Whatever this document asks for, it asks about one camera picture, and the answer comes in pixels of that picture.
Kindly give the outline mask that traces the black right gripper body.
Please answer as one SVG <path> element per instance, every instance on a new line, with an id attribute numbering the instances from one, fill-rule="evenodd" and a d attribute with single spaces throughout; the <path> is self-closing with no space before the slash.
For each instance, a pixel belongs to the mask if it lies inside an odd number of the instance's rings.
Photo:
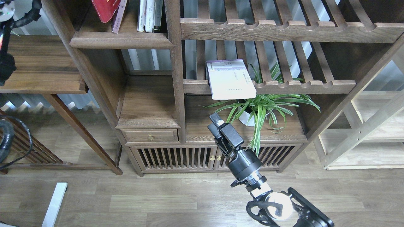
<path id="1" fill-rule="evenodd" d="M 234 183 L 256 183 L 262 177 L 262 162 L 251 149 L 243 149 L 244 140 L 229 123 L 216 124 L 216 144 L 230 161 L 227 165 L 236 180 Z"/>

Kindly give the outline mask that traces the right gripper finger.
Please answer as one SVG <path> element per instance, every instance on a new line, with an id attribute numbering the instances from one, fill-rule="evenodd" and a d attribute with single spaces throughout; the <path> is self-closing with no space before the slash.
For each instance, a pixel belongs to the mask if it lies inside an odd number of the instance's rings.
<path id="1" fill-rule="evenodd" d="M 209 118 L 217 128 L 220 128 L 225 124 L 225 121 L 218 115 L 218 113 L 211 114 Z"/>
<path id="2" fill-rule="evenodd" d="M 211 134 L 214 136 L 215 139 L 221 138 L 220 132 L 216 125 L 208 125 L 208 129 L 211 132 Z"/>

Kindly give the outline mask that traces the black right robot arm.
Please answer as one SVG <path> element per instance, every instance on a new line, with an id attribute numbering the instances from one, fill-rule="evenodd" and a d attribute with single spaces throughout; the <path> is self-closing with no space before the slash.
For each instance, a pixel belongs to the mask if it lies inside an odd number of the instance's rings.
<path id="1" fill-rule="evenodd" d="M 215 138 L 222 154 L 229 159 L 227 167 L 235 177 L 231 187 L 240 184 L 246 186 L 253 200 L 246 205 L 248 215 L 260 224 L 277 227 L 277 221 L 288 219 L 295 211 L 298 214 L 296 227 L 333 227 L 334 222 L 299 194 L 294 188 L 287 192 L 274 192 L 267 178 L 260 174 L 262 162 L 249 148 L 241 145 L 244 140 L 236 129 L 214 113 L 210 115 L 212 123 L 209 131 Z"/>

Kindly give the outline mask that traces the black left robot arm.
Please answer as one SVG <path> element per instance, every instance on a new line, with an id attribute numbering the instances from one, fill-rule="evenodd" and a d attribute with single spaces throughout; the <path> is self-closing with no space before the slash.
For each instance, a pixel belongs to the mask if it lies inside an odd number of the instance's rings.
<path id="1" fill-rule="evenodd" d="M 15 14 L 15 3 L 13 0 L 2 0 L 1 1 L 1 53 L 0 53 L 0 77 L 1 77 L 1 86 L 5 85 L 7 79 L 10 78 L 11 74 L 16 70 L 15 59 L 14 57 L 8 53 L 8 45 L 10 41 L 10 35 L 14 28 L 23 27 L 32 21 L 38 21 L 41 15 L 39 14 L 42 8 L 42 3 L 40 0 L 32 1 L 32 8 L 30 11 L 24 14 L 18 20 L 14 20 L 13 16 Z M 1 149 L 0 149 L 0 159 L 4 161 L 9 155 L 10 148 L 14 139 L 14 127 L 11 122 L 6 120 L 6 118 L 13 118 L 20 125 L 23 126 L 28 135 L 29 140 L 29 149 L 25 155 L 20 158 L 17 158 L 9 163 L 1 166 L 1 170 L 6 167 L 14 164 L 15 162 L 21 160 L 22 158 L 29 155 L 33 149 L 33 142 L 31 133 L 29 128 L 26 126 L 24 122 L 20 119 L 12 117 L 10 115 L 1 115 L 0 126 L 3 131 L 3 136 L 1 140 Z"/>

